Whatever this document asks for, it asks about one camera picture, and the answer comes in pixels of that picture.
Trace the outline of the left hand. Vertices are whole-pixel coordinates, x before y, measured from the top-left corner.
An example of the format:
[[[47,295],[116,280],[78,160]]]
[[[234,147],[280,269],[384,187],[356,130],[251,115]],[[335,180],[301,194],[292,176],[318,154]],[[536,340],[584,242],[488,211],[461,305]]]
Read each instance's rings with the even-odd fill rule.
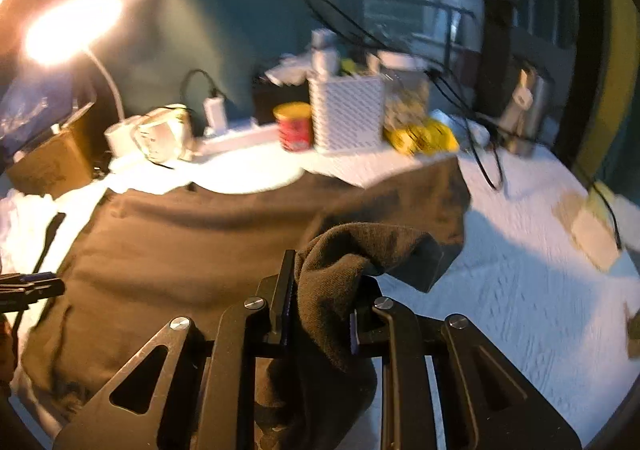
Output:
[[[3,397],[11,395],[11,382],[17,368],[17,338],[4,313],[0,317],[0,387]]]

